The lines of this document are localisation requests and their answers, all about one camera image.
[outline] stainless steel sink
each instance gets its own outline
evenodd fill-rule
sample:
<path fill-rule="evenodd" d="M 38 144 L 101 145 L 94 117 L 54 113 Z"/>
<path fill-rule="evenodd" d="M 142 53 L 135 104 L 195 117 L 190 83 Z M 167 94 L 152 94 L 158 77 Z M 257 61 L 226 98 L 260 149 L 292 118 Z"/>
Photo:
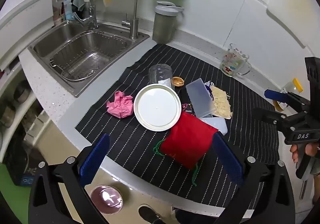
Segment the stainless steel sink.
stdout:
<path fill-rule="evenodd" d="M 139 33 L 129 38 L 123 28 L 98 24 L 89 30 L 77 22 L 65 21 L 50 29 L 30 46 L 39 63 L 75 97 L 125 53 L 147 39 Z"/>

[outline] black striped mat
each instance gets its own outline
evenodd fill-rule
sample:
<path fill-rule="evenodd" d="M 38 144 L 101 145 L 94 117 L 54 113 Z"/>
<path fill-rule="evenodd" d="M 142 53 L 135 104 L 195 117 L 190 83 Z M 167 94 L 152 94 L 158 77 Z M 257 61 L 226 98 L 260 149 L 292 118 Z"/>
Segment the black striped mat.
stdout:
<path fill-rule="evenodd" d="M 224 75 L 219 69 L 178 49 L 156 45 L 139 61 L 126 68 L 118 81 L 91 106 L 76 129 L 91 143 L 102 132 L 109 133 L 111 148 L 108 156 L 119 165 L 145 181 L 165 191 L 189 200 L 218 207 L 226 207 L 236 191 L 215 153 L 210 150 L 198 162 L 197 187 L 192 186 L 193 172 L 172 158 L 155 155 L 152 148 L 169 131 L 152 132 L 142 127 L 134 115 L 118 119 L 107 113 L 106 102 L 114 100 L 117 90 L 135 97 L 148 84 L 148 69 L 155 64 L 171 66 L 173 76 L 182 77 L 188 84 L 198 78 L 212 81 L 230 96 L 233 117 L 227 120 L 229 141 L 248 156 L 274 164 L 278 161 L 278 133 L 274 126 L 252 118 L 255 107 L 273 110 L 273 106 L 237 80 Z M 260 183 L 253 209 L 263 188 Z"/>

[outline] kitchen countertop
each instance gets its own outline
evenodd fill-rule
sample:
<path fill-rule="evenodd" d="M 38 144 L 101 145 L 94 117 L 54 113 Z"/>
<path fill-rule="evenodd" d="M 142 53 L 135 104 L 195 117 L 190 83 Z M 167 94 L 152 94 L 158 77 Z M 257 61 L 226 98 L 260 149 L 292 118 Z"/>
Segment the kitchen countertop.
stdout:
<path fill-rule="evenodd" d="M 90 106 L 94 104 L 116 80 L 118 80 L 122 72 L 139 60 L 149 49 L 154 47 L 155 44 L 156 43 L 150 37 L 129 51 L 91 83 L 78 98 L 73 97 L 57 83 L 57 81 L 36 61 L 27 48 L 19 55 L 19 58 L 28 82 L 40 104 L 67 139 L 71 141 L 77 149 L 82 150 L 84 147 L 91 145 L 91 143 L 75 129 L 75 126 L 82 119 Z M 219 67 L 220 61 L 218 59 L 193 47 L 176 41 L 172 41 L 168 45 L 191 54 L 215 67 Z M 246 77 L 237 77 L 237 80 L 262 97 L 264 90 L 269 88 L 269 86 L 259 86 Z M 279 139 L 280 143 L 282 143 L 284 137 L 281 133 L 279 133 Z M 286 163 L 289 175 L 295 176 L 294 167 L 291 166 L 291 164 L 293 166 L 294 164 L 291 161 L 289 148 L 289 146 L 280 145 L 279 154 L 280 158 Z M 216 217 L 224 210 L 224 208 L 221 207 L 196 203 L 166 192 L 135 176 L 109 157 L 105 157 L 101 168 L 127 186 L 138 190 L 145 195 L 158 198 L 177 208 Z M 301 186 L 299 179 L 295 180 L 295 182 L 297 187 Z M 253 210 L 247 210 L 244 218 L 249 218 L 252 213 Z"/>

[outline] dish towel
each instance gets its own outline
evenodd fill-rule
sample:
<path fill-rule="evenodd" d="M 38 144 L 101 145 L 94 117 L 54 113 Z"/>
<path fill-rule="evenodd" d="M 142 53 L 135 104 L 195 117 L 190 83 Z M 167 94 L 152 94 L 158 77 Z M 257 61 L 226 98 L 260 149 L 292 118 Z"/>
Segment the dish towel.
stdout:
<path fill-rule="evenodd" d="M 115 101 L 107 101 L 107 108 L 107 112 L 117 118 L 130 116 L 133 113 L 132 96 L 125 96 L 124 92 L 116 91 Z"/>
<path fill-rule="evenodd" d="M 85 7 L 85 1 L 84 0 L 73 0 L 73 5 L 75 5 L 79 11 L 83 11 Z"/>

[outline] white cabinet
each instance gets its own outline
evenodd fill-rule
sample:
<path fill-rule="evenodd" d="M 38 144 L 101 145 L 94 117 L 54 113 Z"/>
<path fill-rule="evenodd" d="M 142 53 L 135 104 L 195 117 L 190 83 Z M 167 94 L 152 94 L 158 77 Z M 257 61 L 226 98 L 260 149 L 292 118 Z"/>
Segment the white cabinet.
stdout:
<path fill-rule="evenodd" d="M 6 0 L 0 10 L 1 70 L 23 50 L 14 48 L 23 36 L 48 19 L 53 26 L 52 16 L 52 0 Z"/>

